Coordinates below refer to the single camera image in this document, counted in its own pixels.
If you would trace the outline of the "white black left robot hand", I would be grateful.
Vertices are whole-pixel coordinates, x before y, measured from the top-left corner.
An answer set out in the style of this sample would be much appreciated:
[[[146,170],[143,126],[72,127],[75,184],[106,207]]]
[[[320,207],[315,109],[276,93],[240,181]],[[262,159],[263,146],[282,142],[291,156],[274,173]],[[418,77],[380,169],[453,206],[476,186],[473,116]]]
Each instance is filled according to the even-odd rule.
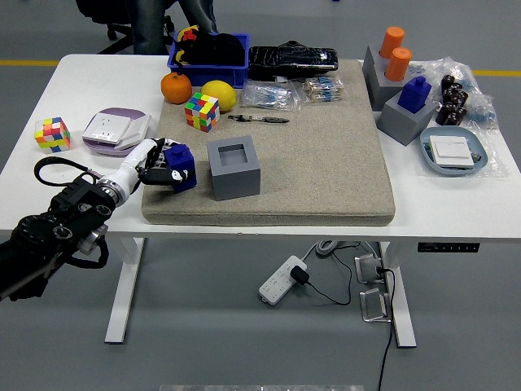
[[[181,146],[169,138],[147,138],[123,160],[119,169],[99,180],[101,189],[114,199],[116,207],[124,204],[140,183],[176,186],[195,178],[195,169],[170,169],[164,152],[168,147]]]

